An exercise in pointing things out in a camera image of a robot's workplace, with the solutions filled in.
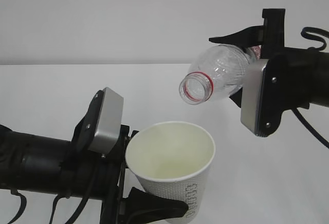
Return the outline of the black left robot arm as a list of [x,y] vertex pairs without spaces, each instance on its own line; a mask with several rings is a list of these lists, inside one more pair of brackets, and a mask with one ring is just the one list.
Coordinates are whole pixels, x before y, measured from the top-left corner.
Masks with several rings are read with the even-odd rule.
[[85,151],[69,158],[69,141],[14,132],[1,127],[1,188],[21,200],[13,221],[23,214],[27,199],[23,191],[79,197],[81,202],[69,223],[74,223],[88,200],[101,200],[101,223],[150,223],[183,217],[188,205],[132,188],[123,198],[126,164],[124,152],[133,135],[121,126],[119,140],[107,156]]

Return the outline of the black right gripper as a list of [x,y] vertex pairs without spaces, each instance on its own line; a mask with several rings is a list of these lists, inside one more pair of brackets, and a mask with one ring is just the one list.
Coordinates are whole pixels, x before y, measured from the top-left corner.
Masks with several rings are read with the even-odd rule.
[[[285,9],[263,9],[262,18],[262,25],[251,26],[226,36],[212,37],[208,41],[241,48],[261,46],[260,59],[285,59],[287,67],[282,78],[283,97],[280,102],[283,111],[299,107],[308,109],[310,104],[318,104],[319,50],[285,46]],[[240,107],[242,90],[231,97],[234,102],[239,102]]]

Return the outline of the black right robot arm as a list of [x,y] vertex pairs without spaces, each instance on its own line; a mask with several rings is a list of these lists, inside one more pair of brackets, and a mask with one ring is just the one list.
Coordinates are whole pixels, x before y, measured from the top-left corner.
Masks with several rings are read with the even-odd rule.
[[262,25],[209,38],[216,44],[261,48],[260,59],[248,66],[238,92],[241,110],[273,114],[298,107],[308,109],[311,103],[328,106],[328,53],[324,52],[328,32],[305,27],[301,35],[322,42],[322,46],[286,47],[285,9],[263,9],[262,18]]

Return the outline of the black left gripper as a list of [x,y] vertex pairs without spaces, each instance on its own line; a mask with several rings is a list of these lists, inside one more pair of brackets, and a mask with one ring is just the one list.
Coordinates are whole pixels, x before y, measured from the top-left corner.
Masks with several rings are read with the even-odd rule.
[[151,223],[159,220],[181,218],[189,209],[180,200],[166,199],[131,188],[123,197],[125,181],[125,150],[130,141],[130,127],[121,125],[119,139],[105,162],[107,190],[102,199],[100,223]]

